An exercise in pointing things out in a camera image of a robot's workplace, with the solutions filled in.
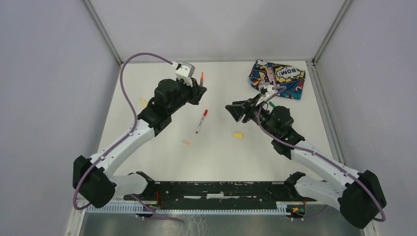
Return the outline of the red white pen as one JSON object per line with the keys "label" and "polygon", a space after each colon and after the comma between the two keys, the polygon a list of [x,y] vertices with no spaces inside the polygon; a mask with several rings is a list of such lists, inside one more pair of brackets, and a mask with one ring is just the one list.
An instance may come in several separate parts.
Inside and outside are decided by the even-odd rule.
{"label": "red white pen", "polygon": [[207,116],[207,113],[208,113],[208,109],[205,109],[205,111],[204,111],[204,113],[202,115],[202,118],[201,118],[201,120],[200,120],[200,122],[198,124],[198,127],[196,128],[196,131],[195,131],[196,134],[198,134],[200,132],[201,127],[203,125],[203,122],[204,122],[204,120],[205,120],[205,118]]}

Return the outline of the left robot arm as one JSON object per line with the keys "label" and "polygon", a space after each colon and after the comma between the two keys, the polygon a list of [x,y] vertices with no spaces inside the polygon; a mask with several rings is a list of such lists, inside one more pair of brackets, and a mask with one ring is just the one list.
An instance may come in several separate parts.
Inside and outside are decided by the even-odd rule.
{"label": "left robot arm", "polygon": [[137,194],[142,200],[154,196],[150,178],[141,173],[116,176],[115,171],[137,149],[162,132],[172,121],[172,114],[185,104],[198,105],[207,88],[192,79],[192,86],[183,80],[164,79],[154,90],[154,97],[136,116],[119,140],[91,157],[82,155],[73,163],[74,197],[81,194],[95,208],[105,206],[110,200]]}

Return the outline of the orange pen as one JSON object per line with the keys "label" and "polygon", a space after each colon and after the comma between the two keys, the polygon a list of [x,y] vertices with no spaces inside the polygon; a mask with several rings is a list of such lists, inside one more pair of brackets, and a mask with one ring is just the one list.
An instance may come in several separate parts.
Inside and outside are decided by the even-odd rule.
{"label": "orange pen", "polygon": [[204,84],[204,72],[201,73],[201,77],[200,77],[200,86],[202,87]]}

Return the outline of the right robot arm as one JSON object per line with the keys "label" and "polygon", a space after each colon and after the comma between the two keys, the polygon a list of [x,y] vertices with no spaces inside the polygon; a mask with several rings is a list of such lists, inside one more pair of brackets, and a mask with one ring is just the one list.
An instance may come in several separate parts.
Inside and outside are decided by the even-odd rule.
{"label": "right robot arm", "polygon": [[384,222],[387,201],[378,177],[366,170],[361,173],[345,164],[326,157],[292,124],[290,109],[276,106],[269,111],[260,96],[235,101],[225,109],[237,122],[255,122],[272,138],[274,150],[297,162],[322,178],[321,181],[303,173],[291,175],[284,187],[284,195],[291,201],[301,196],[317,200],[338,210],[354,227],[364,229],[371,221]]}

